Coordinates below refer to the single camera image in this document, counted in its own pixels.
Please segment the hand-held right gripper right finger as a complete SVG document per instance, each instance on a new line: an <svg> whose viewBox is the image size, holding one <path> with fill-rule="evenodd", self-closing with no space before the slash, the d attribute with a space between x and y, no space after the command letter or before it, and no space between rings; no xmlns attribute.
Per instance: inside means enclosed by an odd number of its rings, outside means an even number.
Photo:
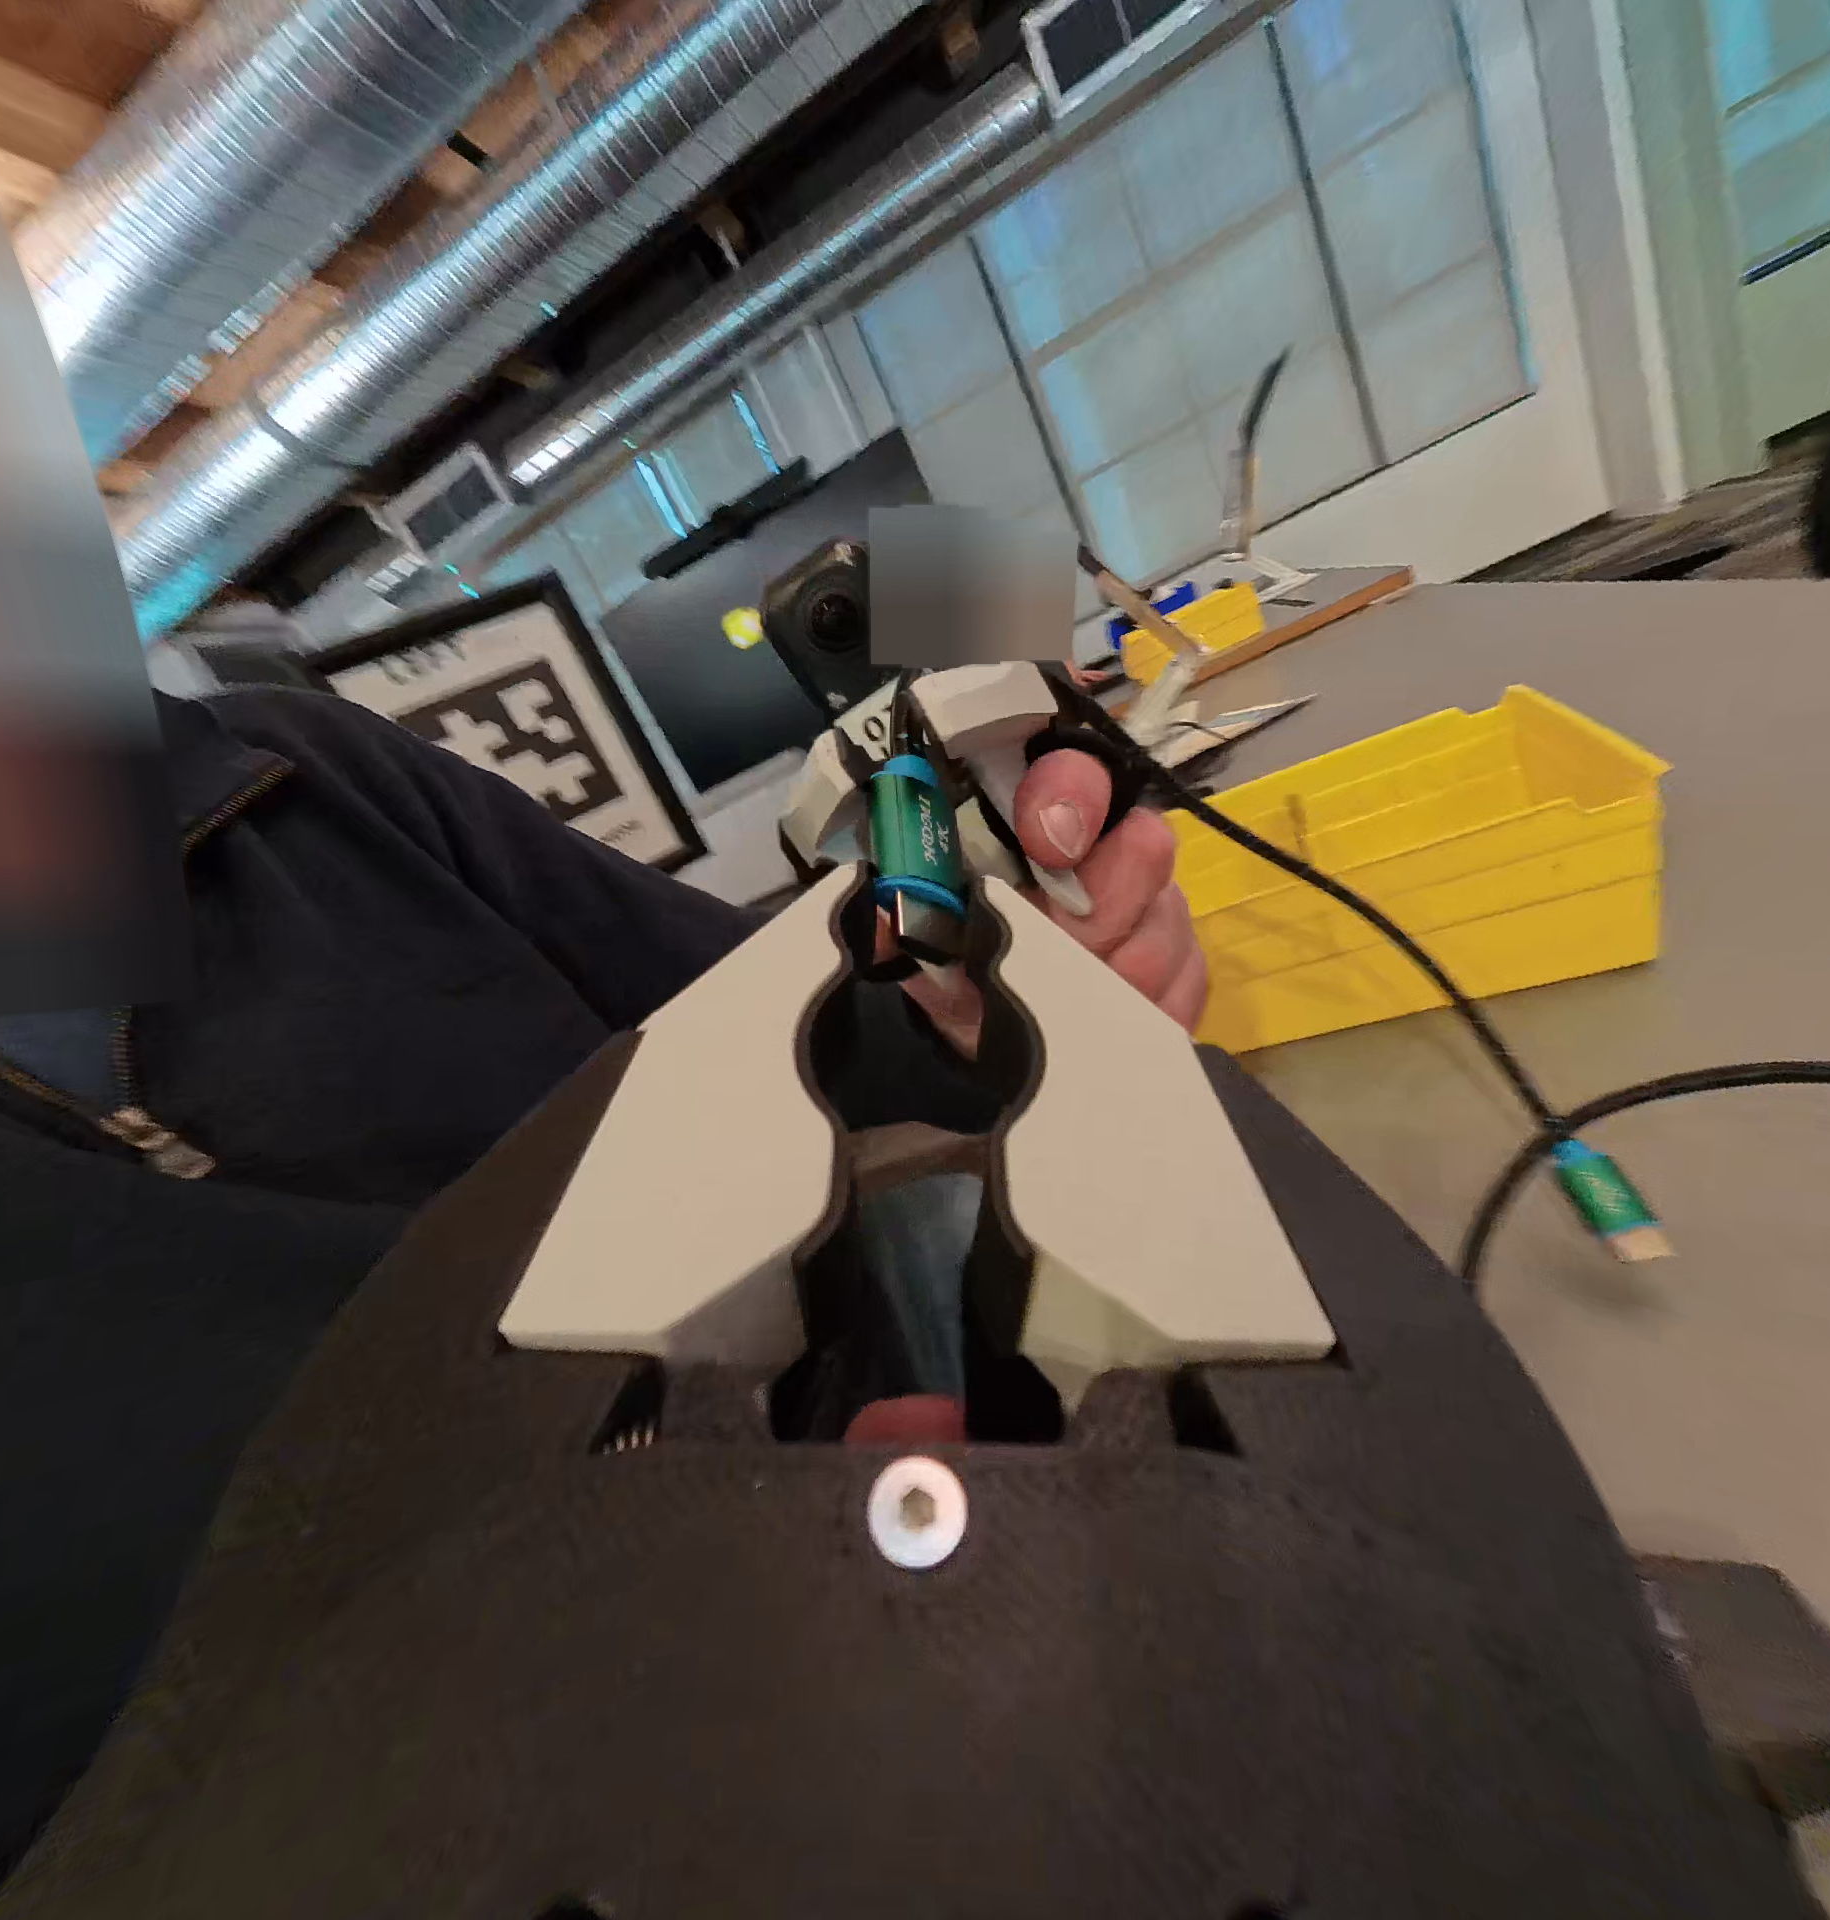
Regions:
<svg viewBox="0 0 1830 1920"><path fill-rule="evenodd" d="M980 1068L1014 1068L964 1313L1040 1379L1320 1366L1329 1320L1188 1033L1030 901L989 901Z"/></svg>

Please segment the round metal ventilation duct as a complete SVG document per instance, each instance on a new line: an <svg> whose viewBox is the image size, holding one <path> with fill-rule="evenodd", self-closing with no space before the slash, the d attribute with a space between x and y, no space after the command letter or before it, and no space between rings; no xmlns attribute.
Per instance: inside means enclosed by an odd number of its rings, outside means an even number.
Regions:
<svg viewBox="0 0 1830 1920"><path fill-rule="evenodd" d="M10 230L91 469L169 422L572 0L227 0Z"/></svg>
<svg viewBox="0 0 1830 1920"><path fill-rule="evenodd" d="M969 101L947 108L846 192L812 209L798 230L760 243L738 281L607 365L563 414L507 446L519 499L563 483L607 461L668 409L742 369L760 341L808 324L837 290L884 263L920 230L969 209L1049 131L1049 90L1030 65L989 77Z"/></svg>
<svg viewBox="0 0 1830 1920"><path fill-rule="evenodd" d="M137 625L181 625L563 303L720 192L911 15L920 0L601 10L597 57L519 131L519 151L181 442L115 538Z"/></svg>

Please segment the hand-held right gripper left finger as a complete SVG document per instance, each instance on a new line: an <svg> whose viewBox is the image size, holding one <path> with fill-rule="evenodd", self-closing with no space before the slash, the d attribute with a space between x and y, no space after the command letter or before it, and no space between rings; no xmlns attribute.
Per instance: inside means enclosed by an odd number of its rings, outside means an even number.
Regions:
<svg viewBox="0 0 1830 1920"><path fill-rule="evenodd" d="M837 1209L808 1014L846 983L856 892L863 873L829 873L641 1022L497 1313L508 1351L802 1360L798 1249Z"/></svg>

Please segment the framed patterned sign board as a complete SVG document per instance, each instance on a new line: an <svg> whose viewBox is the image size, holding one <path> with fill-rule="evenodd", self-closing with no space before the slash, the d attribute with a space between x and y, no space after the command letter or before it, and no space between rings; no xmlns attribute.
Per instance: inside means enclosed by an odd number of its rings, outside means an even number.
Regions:
<svg viewBox="0 0 1830 1920"><path fill-rule="evenodd" d="M307 670L641 864L702 860L681 782L553 578L338 639Z"/></svg>

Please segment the person's left hand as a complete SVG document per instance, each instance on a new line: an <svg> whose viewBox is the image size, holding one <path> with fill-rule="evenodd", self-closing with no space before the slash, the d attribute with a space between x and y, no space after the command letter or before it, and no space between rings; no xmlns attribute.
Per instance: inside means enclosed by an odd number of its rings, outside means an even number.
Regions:
<svg viewBox="0 0 1830 1920"><path fill-rule="evenodd" d="M1177 833L1148 809L1127 809L1108 825L1112 775L1085 749L1049 749L1014 790L1014 839L1040 873L1071 873L1090 914L1030 884L1023 901L1049 914L1080 948L1090 948L1127 991L1195 1033L1210 1001L1210 956L1188 934L1188 901L1177 884Z"/></svg>

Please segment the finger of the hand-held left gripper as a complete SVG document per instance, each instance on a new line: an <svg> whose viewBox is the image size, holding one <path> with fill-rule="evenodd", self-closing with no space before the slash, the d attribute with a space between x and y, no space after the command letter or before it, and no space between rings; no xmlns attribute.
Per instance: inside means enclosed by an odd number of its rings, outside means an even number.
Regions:
<svg viewBox="0 0 1830 1920"><path fill-rule="evenodd" d="M782 805L782 860L802 884L870 852L870 749L837 724L802 760Z"/></svg>
<svg viewBox="0 0 1830 1920"><path fill-rule="evenodd" d="M1090 892L1070 864L1040 864L1014 839L1014 790L1030 749L1059 724L1040 669L950 669L900 680L900 760L940 775L950 852L964 882L1006 882L1049 892L1059 914L1090 917Z"/></svg>

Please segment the yellow plastic bin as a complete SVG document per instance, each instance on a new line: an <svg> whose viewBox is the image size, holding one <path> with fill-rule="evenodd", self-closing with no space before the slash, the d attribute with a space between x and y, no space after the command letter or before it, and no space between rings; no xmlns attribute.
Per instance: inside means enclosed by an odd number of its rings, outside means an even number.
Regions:
<svg viewBox="0 0 1830 1920"><path fill-rule="evenodd" d="M1159 614L1177 637L1188 637L1195 670L1210 670L1210 659L1231 659L1270 637L1270 605L1263 605L1257 583L1231 583L1231 589L1184 583L1159 599ZM1112 621L1112 654L1129 687L1148 687L1177 659L1161 637L1129 625L1129 621Z"/></svg>
<svg viewBox="0 0 1830 1920"><path fill-rule="evenodd" d="M1477 1001L1634 973L1665 948L1665 775L1613 724L1506 687L1210 798L1401 922ZM1210 956L1195 1042L1263 1054L1439 1009L1356 914L1171 818Z"/></svg>

